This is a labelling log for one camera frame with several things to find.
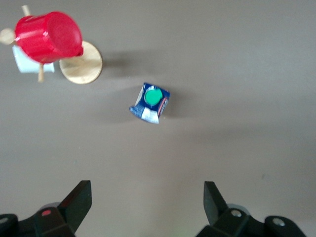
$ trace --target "gray floor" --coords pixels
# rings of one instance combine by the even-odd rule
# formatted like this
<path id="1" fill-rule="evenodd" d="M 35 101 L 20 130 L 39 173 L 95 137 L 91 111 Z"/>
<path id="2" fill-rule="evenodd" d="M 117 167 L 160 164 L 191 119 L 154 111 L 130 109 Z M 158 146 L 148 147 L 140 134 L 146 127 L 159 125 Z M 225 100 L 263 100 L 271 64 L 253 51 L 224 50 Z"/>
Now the gray floor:
<path id="1" fill-rule="evenodd" d="M 316 233 L 316 1 L 29 0 L 0 4 L 0 29 L 61 10 L 105 67 L 38 84 L 0 45 L 0 213 L 29 217 L 83 179 L 78 237 L 194 237 L 203 183 L 259 221 Z M 171 92 L 159 125 L 128 110 L 143 82 Z"/>

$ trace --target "blue carton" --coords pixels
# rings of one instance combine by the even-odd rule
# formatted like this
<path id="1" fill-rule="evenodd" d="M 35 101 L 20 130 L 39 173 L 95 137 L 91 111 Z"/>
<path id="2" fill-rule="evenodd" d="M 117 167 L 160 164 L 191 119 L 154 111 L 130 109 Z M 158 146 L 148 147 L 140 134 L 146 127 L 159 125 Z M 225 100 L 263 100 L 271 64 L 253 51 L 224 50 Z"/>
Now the blue carton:
<path id="1" fill-rule="evenodd" d="M 156 85 L 144 83 L 135 106 L 129 110 L 138 118 L 151 123 L 159 123 L 159 117 L 168 104 L 170 92 Z"/>

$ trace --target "green bottle cap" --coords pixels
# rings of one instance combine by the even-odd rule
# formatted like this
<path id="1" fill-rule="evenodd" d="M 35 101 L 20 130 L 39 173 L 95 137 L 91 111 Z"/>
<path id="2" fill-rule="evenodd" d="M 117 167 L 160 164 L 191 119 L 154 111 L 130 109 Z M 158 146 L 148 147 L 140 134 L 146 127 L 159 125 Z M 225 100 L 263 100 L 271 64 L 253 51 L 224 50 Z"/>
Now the green bottle cap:
<path id="1" fill-rule="evenodd" d="M 158 104 L 162 98 L 163 95 L 160 89 L 148 90 L 145 93 L 145 102 L 151 106 Z"/>

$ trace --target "silver bolt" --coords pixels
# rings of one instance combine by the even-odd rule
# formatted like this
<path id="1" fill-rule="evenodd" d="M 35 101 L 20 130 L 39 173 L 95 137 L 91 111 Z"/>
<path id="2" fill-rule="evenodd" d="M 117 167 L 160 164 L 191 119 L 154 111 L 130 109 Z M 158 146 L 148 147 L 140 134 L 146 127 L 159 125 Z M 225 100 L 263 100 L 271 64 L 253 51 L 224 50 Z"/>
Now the silver bolt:
<path id="1" fill-rule="evenodd" d="M 235 216 L 235 217 L 241 217 L 242 216 L 241 212 L 238 211 L 238 210 L 232 210 L 231 214 L 233 216 Z"/>
<path id="2" fill-rule="evenodd" d="M 284 221 L 282 221 L 282 220 L 279 219 L 279 218 L 274 218 L 272 221 L 273 221 L 273 223 L 275 223 L 277 226 L 285 226 Z"/>
<path id="3" fill-rule="evenodd" d="M 0 224 L 3 224 L 5 222 L 7 222 L 9 219 L 7 217 L 4 217 L 2 219 L 0 219 Z"/>

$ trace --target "red cup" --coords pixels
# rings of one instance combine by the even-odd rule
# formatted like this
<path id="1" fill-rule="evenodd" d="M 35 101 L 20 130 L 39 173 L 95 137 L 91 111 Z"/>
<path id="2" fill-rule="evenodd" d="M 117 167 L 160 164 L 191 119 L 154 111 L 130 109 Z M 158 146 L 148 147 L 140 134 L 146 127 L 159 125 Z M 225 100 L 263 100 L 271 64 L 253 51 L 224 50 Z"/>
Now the red cup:
<path id="1" fill-rule="evenodd" d="M 83 54 L 78 25 L 62 12 L 23 17 L 16 24 L 15 35 L 17 45 L 40 63 L 52 63 Z"/>

